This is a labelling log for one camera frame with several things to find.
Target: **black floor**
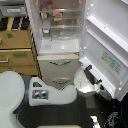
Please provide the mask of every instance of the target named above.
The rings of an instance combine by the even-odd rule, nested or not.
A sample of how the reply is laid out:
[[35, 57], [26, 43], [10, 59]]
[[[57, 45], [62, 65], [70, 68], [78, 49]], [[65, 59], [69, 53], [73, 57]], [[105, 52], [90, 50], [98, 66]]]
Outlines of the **black floor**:
[[91, 115], [97, 116], [101, 128], [106, 121], [98, 108], [86, 108], [85, 98], [77, 99], [67, 105], [47, 105], [26, 107], [19, 113], [19, 121], [25, 128], [37, 128], [50, 125], [78, 125], [81, 128], [93, 128]]

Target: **freezer drawer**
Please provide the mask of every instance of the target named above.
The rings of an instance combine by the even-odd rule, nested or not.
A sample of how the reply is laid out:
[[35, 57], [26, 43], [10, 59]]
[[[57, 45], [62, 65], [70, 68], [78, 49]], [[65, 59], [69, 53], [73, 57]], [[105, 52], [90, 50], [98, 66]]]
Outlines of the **freezer drawer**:
[[36, 65], [33, 66], [9, 66], [9, 67], [1, 67], [0, 73], [5, 71], [15, 71], [21, 75], [38, 75], [38, 71]]
[[0, 50], [0, 66], [34, 65], [31, 49]]
[[46, 55], [37, 60], [43, 79], [72, 77], [80, 65], [78, 55]]
[[73, 85], [74, 84], [74, 78], [68, 77], [68, 78], [49, 78], [49, 79], [43, 79], [44, 83], [53, 86], [57, 89], [62, 89], [66, 84]]
[[0, 31], [0, 49], [31, 48], [27, 30]]

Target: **white appliance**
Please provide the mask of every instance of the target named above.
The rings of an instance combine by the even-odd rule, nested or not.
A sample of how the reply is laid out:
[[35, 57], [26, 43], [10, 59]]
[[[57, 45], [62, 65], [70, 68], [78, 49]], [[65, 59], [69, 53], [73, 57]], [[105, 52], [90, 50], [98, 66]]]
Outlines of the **white appliance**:
[[[128, 92], [128, 1], [52, 0], [50, 7], [47, 0], [25, 2], [38, 56], [79, 52], [84, 69], [90, 65], [112, 98], [122, 100]], [[57, 20], [55, 13], [63, 16]], [[75, 75], [77, 89], [100, 89], [80, 77], [83, 67]]]
[[30, 80], [26, 89], [22, 77], [14, 71], [0, 74], [0, 128], [24, 128], [14, 111], [22, 106], [25, 97], [30, 106], [69, 104], [77, 97], [73, 85], [58, 90], [46, 85], [38, 77]]

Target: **label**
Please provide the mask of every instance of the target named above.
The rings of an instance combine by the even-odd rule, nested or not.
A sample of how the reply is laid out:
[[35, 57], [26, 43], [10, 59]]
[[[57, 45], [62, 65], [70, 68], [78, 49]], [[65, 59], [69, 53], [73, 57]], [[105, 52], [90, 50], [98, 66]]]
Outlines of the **label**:
[[8, 38], [13, 38], [12, 33], [7, 33]]
[[14, 53], [13, 56], [14, 58], [27, 58], [26, 53]]
[[4, 58], [4, 57], [5, 57], [5, 55], [0, 55], [0, 57], [1, 57], [1, 58]]
[[25, 7], [21, 7], [21, 8], [20, 8], [20, 14], [26, 15]]
[[20, 9], [7, 9], [7, 13], [20, 13]]
[[12, 67], [9, 67], [8, 69], [13, 69]]
[[118, 75], [121, 73], [121, 65], [119, 65], [114, 59], [112, 59], [111, 56], [108, 55], [108, 53], [106, 53], [105, 51], [103, 51], [101, 59]]

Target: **refrigerator door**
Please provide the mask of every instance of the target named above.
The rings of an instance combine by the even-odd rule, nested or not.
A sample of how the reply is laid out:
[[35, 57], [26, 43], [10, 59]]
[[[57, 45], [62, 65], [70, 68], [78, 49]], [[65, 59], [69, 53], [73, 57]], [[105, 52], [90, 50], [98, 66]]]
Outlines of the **refrigerator door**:
[[128, 92], [128, 5], [121, 0], [87, 0], [80, 61], [111, 94]]

